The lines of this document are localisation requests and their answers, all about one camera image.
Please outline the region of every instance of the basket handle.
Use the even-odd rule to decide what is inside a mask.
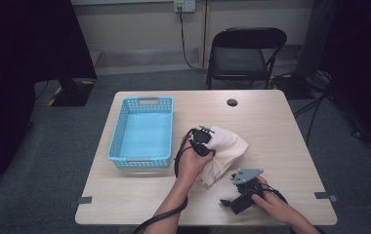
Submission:
[[[141,158],[127,158],[126,159],[126,161],[128,162],[128,163],[135,163],[135,162],[150,162],[151,161],[151,159],[150,158],[148,158],[148,157],[141,157]]]
[[[140,104],[158,104],[158,97],[139,97]]]

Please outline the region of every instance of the wooden table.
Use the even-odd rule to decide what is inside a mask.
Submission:
[[[169,169],[124,170],[107,159],[107,150],[125,97],[171,96],[174,99],[172,165]],[[237,106],[227,105],[234,98]],[[164,91],[121,92],[115,95],[103,135],[82,197],[92,203],[80,204],[79,224],[138,225],[152,217],[175,181],[174,157],[182,136],[199,125],[231,130],[249,143],[236,161],[212,186],[195,183],[188,193],[188,207],[180,225],[277,225],[262,209],[250,208],[234,214],[220,199],[239,196],[231,174],[239,168],[262,168],[269,185],[278,189],[289,204],[314,225],[337,222],[328,199],[316,199],[325,192],[316,167],[280,91]]]

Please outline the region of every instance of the towel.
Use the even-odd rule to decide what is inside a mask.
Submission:
[[[212,138],[207,143],[207,148],[215,149],[216,156],[197,178],[197,181],[209,186],[217,181],[249,147],[243,138],[229,130],[217,126],[213,126],[210,130],[214,133],[210,134]]]

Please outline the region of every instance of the plastic basket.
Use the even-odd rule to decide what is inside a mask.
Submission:
[[[172,132],[172,97],[126,97],[107,157],[118,168],[168,168]]]

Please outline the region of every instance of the electrical outlet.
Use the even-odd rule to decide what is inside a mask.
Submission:
[[[178,12],[179,8],[183,13],[195,12],[195,0],[174,0],[174,12]]]
[[[179,12],[179,8],[181,11],[185,11],[185,0],[174,0],[174,12]]]
[[[185,0],[185,12],[195,12],[195,0]]]

